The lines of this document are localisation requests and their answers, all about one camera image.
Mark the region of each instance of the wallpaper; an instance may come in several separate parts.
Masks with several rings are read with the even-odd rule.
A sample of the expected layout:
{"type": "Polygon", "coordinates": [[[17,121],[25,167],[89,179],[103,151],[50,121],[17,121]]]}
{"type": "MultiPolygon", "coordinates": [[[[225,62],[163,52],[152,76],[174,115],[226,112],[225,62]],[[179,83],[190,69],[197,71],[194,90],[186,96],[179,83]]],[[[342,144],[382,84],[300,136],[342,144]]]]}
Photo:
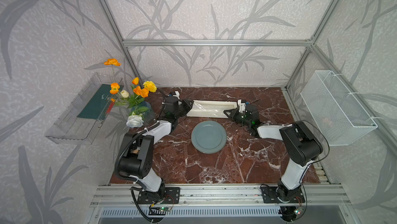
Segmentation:
{"type": "Polygon", "coordinates": [[[397,0],[343,0],[317,45],[397,135],[397,0]]]}
{"type": "MultiPolygon", "coordinates": [[[[107,2],[123,39],[309,39],[330,0],[107,2]]],[[[153,77],[166,86],[284,86],[281,82],[292,73],[303,50],[289,47],[129,49],[139,63],[142,77],[153,77]]]]}
{"type": "Polygon", "coordinates": [[[159,85],[280,87],[303,51],[304,47],[137,47],[130,54],[139,73],[159,85]]]}
{"type": "MultiPolygon", "coordinates": [[[[324,69],[316,56],[311,54],[288,89],[300,117],[311,123],[315,122],[300,93],[314,71],[324,69]]],[[[397,159],[375,132],[351,145],[331,147],[329,156],[321,163],[328,179],[343,185],[362,224],[395,223],[397,159]]]]}
{"type": "Polygon", "coordinates": [[[125,83],[131,70],[97,0],[1,0],[0,49],[0,223],[81,223],[111,176],[126,110],[91,145],[44,134],[95,72],[112,74],[106,59],[125,83]]]}

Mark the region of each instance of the gray-blue plate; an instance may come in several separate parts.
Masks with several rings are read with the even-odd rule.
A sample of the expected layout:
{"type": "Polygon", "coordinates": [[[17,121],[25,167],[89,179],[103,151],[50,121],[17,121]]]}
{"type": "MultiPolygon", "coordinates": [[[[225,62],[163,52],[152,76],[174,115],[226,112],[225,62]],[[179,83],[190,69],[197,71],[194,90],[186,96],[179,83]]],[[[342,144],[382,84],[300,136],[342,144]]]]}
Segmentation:
{"type": "Polygon", "coordinates": [[[197,124],[192,132],[192,144],[202,153],[219,152],[226,145],[226,130],[214,121],[197,124]]]}

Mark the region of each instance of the clear plastic box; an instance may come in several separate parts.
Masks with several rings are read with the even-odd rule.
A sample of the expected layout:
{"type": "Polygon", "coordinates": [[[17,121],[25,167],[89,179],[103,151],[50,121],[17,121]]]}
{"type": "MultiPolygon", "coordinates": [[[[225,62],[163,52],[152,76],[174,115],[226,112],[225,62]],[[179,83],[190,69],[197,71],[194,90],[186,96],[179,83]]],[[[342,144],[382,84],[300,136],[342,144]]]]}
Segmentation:
{"type": "Polygon", "coordinates": [[[119,90],[123,87],[122,78],[95,73],[46,132],[45,137],[57,144],[91,144],[113,107],[113,102],[110,100],[111,94],[98,96],[96,93],[100,88],[107,88],[107,86],[102,85],[109,85],[110,91],[110,84],[112,83],[118,83],[120,85],[119,90]],[[86,106],[89,102],[90,105],[97,104],[98,107],[87,109],[86,106]]]}

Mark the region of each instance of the glass vase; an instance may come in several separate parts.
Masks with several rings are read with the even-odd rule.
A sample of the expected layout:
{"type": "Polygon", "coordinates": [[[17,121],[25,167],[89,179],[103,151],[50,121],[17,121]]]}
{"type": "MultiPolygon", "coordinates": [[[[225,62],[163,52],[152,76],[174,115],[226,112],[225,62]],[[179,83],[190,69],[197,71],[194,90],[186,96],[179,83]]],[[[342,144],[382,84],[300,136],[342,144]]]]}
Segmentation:
{"type": "Polygon", "coordinates": [[[143,127],[148,127],[152,124],[154,118],[156,117],[156,114],[154,113],[152,106],[150,103],[143,101],[140,104],[133,106],[131,108],[131,111],[134,111],[136,114],[142,114],[142,120],[143,120],[143,127]],[[140,108],[146,107],[147,110],[142,112],[140,111],[140,108]]]}

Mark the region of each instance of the green book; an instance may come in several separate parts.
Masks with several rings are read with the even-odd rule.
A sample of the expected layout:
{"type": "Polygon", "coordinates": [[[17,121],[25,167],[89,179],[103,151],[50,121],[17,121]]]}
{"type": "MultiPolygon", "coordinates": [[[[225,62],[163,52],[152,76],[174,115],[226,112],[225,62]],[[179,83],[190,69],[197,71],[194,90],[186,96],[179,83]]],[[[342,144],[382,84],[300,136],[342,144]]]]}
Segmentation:
{"type": "Polygon", "coordinates": [[[107,105],[109,103],[107,98],[113,96],[109,91],[110,84],[102,84],[77,117],[103,120],[105,118],[105,111],[103,109],[108,107],[107,105]]]}

